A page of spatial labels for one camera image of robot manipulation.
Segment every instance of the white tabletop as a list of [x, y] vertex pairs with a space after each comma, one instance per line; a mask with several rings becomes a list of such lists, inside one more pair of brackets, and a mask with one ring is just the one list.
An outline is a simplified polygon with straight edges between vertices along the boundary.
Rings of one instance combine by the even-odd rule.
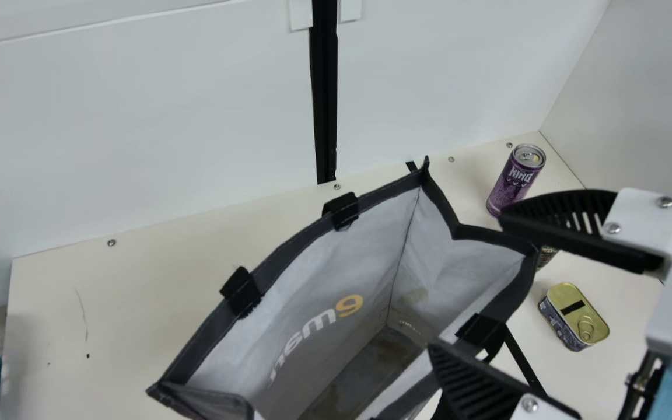
[[[537, 144], [547, 153], [530, 195], [582, 188], [539, 133], [507, 141]], [[510, 152], [507, 141], [454, 152], [455, 162], [430, 156], [432, 177], [461, 222], [498, 229], [484, 203]], [[323, 184], [17, 258], [0, 418], [178, 420], [144, 390], [221, 302], [219, 289], [235, 268], [253, 269], [319, 218], [328, 200], [366, 193], [406, 172], [397, 164], [341, 179], [338, 191]], [[565, 281], [582, 290], [611, 329], [605, 341], [580, 353], [562, 345], [536, 305]], [[645, 351], [643, 332], [661, 289], [655, 279], [560, 253], [508, 325], [549, 394], [583, 418], [615, 418], [624, 378]], [[504, 350], [493, 365], [523, 379]]]

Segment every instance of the shopping bag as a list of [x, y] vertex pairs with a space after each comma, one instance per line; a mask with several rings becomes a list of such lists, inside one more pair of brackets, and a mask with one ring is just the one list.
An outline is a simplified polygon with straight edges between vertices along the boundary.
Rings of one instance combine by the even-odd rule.
[[147, 393], [197, 420], [376, 418], [422, 381], [436, 389], [433, 338], [454, 343], [474, 316], [506, 322], [537, 258], [519, 237], [459, 223], [426, 159], [326, 203], [256, 269], [238, 268]]

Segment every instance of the white clip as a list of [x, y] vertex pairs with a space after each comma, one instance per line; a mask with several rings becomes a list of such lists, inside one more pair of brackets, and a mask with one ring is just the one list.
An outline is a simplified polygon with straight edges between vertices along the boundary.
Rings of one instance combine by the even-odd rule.
[[339, 21], [351, 22], [362, 19], [362, 0], [341, 0]]
[[290, 29], [292, 32], [313, 27], [312, 0], [289, 0]]

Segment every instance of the metal screw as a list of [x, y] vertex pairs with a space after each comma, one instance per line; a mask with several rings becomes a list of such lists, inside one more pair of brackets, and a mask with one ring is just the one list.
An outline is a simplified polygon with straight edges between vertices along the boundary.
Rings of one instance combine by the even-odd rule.
[[527, 412], [534, 412], [538, 410], [538, 401], [533, 398], [523, 398], [523, 401], [520, 402], [520, 405], [523, 407], [523, 410]]
[[621, 232], [621, 226], [619, 226], [618, 223], [608, 223], [603, 226], [603, 229], [605, 229], [605, 232], [609, 235], [616, 235], [618, 232]]
[[672, 207], [672, 197], [663, 196], [658, 199], [659, 208], [668, 208]]

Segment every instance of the printed logo on bag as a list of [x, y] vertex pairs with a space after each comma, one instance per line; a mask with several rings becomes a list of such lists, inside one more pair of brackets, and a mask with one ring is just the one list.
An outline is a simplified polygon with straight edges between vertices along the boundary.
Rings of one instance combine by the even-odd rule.
[[302, 331], [297, 331], [292, 335], [289, 341], [287, 341], [287, 345], [285, 345], [285, 348], [276, 360], [273, 369], [271, 369], [271, 376], [269, 376], [269, 386], [271, 386], [274, 383], [275, 378], [277, 378], [277, 369], [280, 369], [285, 364], [287, 357], [294, 351], [297, 345], [302, 342], [302, 340], [306, 340], [311, 335], [317, 333], [328, 325], [335, 324], [336, 320], [356, 313], [362, 308], [364, 302], [365, 300], [360, 295], [349, 295], [342, 300], [339, 300], [338, 303], [336, 303], [335, 308], [328, 308], [324, 313], [319, 314], [319, 316], [306, 322], [304, 327], [302, 327]]

